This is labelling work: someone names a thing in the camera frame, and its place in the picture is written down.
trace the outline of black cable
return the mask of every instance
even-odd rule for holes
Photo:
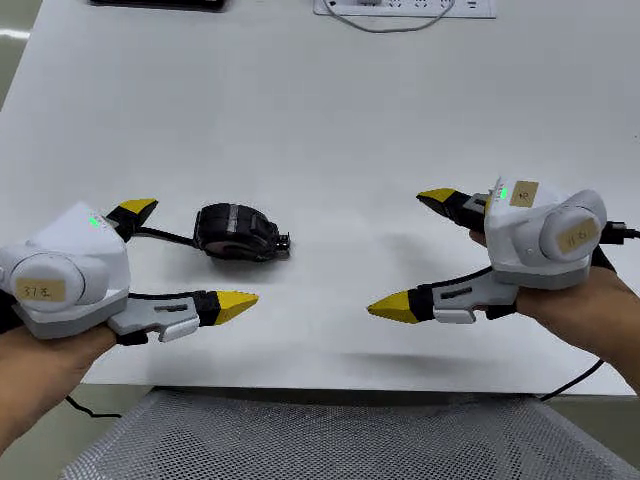
[[[174,233],[163,232],[162,230],[157,230],[155,228],[141,227],[136,230],[135,236],[159,238],[160,240],[166,240],[167,242],[194,247],[192,238],[183,237]]]
[[[73,398],[71,398],[69,395],[67,395],[65,397],[65,400],[76,410],[79,410],[83,413],[86,413],[87,415],[89,415],[91,418],[122,418],[122,415],[120,415],[119,413],[94,413],[91,409],[87,408],[87,407],[83,407],[82,405],[80,405],[78,402],[76,402]]]
[[[578,383],[582,382],[583,380],[585,380],[588,377],[590,377],[591,375],[593,375],[602,365],[604,365],[604,360],[598,360],[593,365],[593,367],[591,367],[589,370],[584,372],[579,377],[574,378],[569,383],[567,383],[566,385],[563,385],[562,387],[558,388],[557,390],[554,390],[553,392],[547,393],[546,395],[543,395],[542,397],[540,397],[540,401],[541,402],[546,402],[547,400],[550,400],[553,397],[557,397],[561,393],[564,393],[565,391],[569,390],[574,385],[577,385]]]

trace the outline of floor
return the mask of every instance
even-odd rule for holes
[[[0,107],[11,84],[41,0],[0,2]],[[125,412],[148,387],[82,385],[78,401],[99,412]],[[640,401],[617,398],[560,398],[553,407],[604,445],[640,468]],[[0,458],[0,478],[55,479],[113,423],[92,420],[62,404]]]

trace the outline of black tape measure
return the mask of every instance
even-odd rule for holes
[[[193,238],[188,238],[142,226],[157,204],[152,198],[129,200],[106,218],[125,242],[133,236],[159,238],[223,260],[266,262],[289,256],[289,235],[280,235],[278,226],[254,208],[233,203],[209,205],[198,212]]]
[[[251,207],[218,203],[198,213],[194,246],[224,260],[264,262],[287,257],[291,240],[278,226]]]

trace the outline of white cable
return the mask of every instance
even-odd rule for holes
[[[336,13],[336,11],[333,9],[333,7],[329,5],[329,0],[322,0],[322,1],[324,2],[324,6],[329,11],[329,15],[331,15],[333,18],[335,18],[336,20],[339,20],[342,23],[345,23],[345,24],[349,25],[350,27],[353,27],[353,28],[355,28],[357,30],[361,30],[363,32],[368,32],[368,33],[405,33],[405,32],[417,32],[417,31],[420,31],[420,30],[424,30],[425,28],[429,28],[431,25],[434,25],[435,23],[437,23],[440,20],[442,20],[442,18],[447,13],[449,13],[451,11],[451,9],[456,4],[456,0],[449,0],[449,6],[447,8],[445,8],[437,17],[432,18],[427,23],[424,23],[422,25],[418,25],[417,27],[382,28],[382,29],[376,30],[375,28],[365,27],[363,25],[360,25],[359,23],[356,23],[356,22],[354,22],[352,20],[349,20],[348,18],[345,18],[342,15],[339,15],[338,13]]]

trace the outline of white power strip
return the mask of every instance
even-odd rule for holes
[[[369,17],[437,17],[450,0],[327,0],[338,15]],[[314,0],[313,11],[329,15],[323,0]],[[457,0],[446,15],[458,18],[496,18],[496,0]]]

